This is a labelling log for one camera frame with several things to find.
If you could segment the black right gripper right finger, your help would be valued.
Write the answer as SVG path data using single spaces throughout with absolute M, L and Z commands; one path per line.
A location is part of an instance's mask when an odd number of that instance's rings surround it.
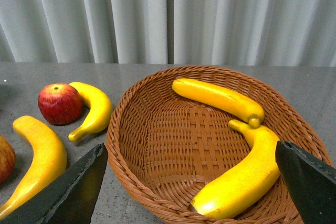
M 290 141 L 278 142 L 275 158 L 304 223 L 335 223 L 335 168 Z

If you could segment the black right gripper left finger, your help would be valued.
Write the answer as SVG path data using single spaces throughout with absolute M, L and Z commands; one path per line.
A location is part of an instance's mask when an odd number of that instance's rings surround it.
M 91 223 L 107 160 L 105 145 L 96 145 L 1 223 Z

